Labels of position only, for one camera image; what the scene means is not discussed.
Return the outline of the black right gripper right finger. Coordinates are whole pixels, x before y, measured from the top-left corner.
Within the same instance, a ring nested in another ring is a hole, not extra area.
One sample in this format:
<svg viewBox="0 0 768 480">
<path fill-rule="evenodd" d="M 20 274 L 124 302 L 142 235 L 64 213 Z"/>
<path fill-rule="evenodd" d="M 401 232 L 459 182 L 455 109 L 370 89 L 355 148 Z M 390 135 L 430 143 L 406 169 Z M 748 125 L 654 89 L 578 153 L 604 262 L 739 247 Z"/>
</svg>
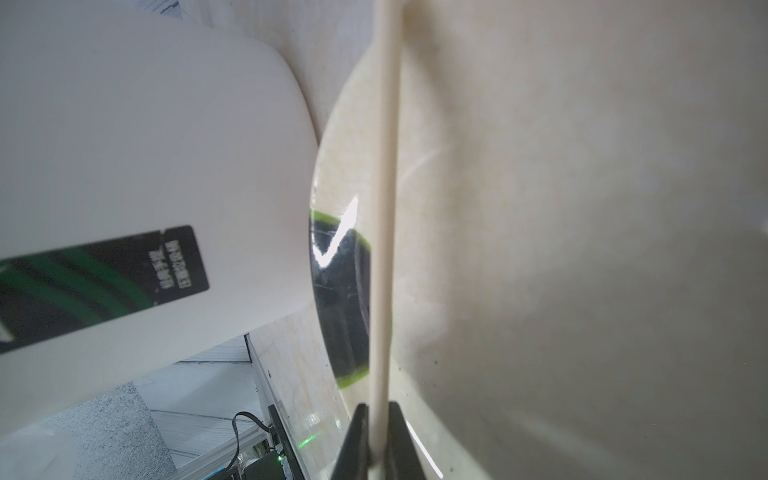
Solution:
<svg viewBox="0 0 768 480">
<path fill-rule="evenodd" d="M 388 406 L 388 438 L 384 454 L 386 480 L 425 480 L 405 417 L 399 404 L 390 401 Z"/>
</svg>

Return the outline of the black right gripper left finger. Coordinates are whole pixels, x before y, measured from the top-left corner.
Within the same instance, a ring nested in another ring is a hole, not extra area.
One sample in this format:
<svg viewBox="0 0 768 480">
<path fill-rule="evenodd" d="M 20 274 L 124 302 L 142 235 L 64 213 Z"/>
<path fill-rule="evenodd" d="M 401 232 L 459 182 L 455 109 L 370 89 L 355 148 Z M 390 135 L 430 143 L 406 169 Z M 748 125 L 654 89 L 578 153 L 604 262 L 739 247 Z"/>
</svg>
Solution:
<svg viewBox="0 0 768 480">
<path fill-rule="evenodd" d="M 340 449 L 332 480 L 367 480 L 369 469 L 368 406 L 356 406 Z"/>
</svg>

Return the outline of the bamboo chopsticks pair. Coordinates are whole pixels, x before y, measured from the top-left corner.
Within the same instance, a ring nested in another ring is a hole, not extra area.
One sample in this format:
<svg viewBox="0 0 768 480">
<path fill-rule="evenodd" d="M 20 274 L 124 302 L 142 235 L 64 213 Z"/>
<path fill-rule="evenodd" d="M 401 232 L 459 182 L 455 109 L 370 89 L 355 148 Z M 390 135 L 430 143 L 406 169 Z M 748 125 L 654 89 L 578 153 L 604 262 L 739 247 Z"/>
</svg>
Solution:
<svg viewBox="0 0 768 480">
<path fill-rule="evenodd" d="M 368 408 L 370 479 L 385 477 L 388 441 L 402 27 L 402 2 L 374 3 L 372 57 L 376 78 L 373 90 L 373 235 Z"/>
</svg>

